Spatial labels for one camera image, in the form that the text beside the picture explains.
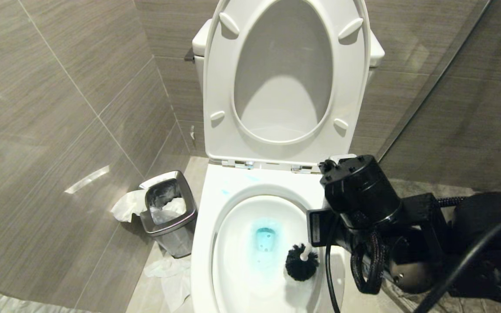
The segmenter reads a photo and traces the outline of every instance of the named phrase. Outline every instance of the toilet tank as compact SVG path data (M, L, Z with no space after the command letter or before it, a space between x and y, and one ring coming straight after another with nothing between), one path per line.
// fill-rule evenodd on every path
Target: toilet tank
M204 52L206 50L206 42L208 38L208 33L210 30L212 19L207 20L204 25L200 28L196 36L193 38L193 53L194 53L194 65L197 67L198 82L200 83L200 90L202 91L203 75L204 75ZM384 58L385 52L378 39L370 30L370 69L368 70L368 79L366 81L367 85L372 80L374 76L374 71L376 67L380 66L382 59Z

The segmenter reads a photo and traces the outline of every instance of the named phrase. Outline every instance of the blue stain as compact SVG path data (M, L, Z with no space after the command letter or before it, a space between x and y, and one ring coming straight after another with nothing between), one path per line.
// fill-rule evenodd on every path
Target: blue stain
M245 175L249 180L252 180L253 182L258 182L260 179L254 177L254 176L250 176L249 174Z

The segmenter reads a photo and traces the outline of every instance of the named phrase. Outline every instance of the trash can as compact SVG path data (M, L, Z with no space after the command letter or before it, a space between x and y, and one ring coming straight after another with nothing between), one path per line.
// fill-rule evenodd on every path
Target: trash can
M197 224L197 205L189 184L178 170L161 174L153 178L152 183L145 196L147 210L140 214L144 230L173 258L188 256L193 248L194 228ZM162 210L175 198L183 198L185 213L156 224L150 208L153 208L154 212L156 209Z

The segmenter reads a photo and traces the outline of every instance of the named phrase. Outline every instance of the toilet brush bristles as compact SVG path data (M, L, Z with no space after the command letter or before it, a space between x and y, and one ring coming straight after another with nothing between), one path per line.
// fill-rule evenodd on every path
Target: toilet brush bristles
M311 251L312 247L294 245L286 259L286 269L289 276L296 281L306 281L311 278L318 267L318 254Z

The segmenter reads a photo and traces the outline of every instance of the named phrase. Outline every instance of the bathroom wall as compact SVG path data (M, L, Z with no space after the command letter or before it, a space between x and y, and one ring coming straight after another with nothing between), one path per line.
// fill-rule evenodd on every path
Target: bathroom wall
M132 1L0 0L0 293L124 312L151 243L109 211L188 159Z
M364 97L351 152L383 153L406 111L426 96L487 1L366 0L371 27L386 57ZM202 97L194 65L184 59L217 0L135 4L191 154L205 157Z
M501 190L501 0L381 164L392 178Z

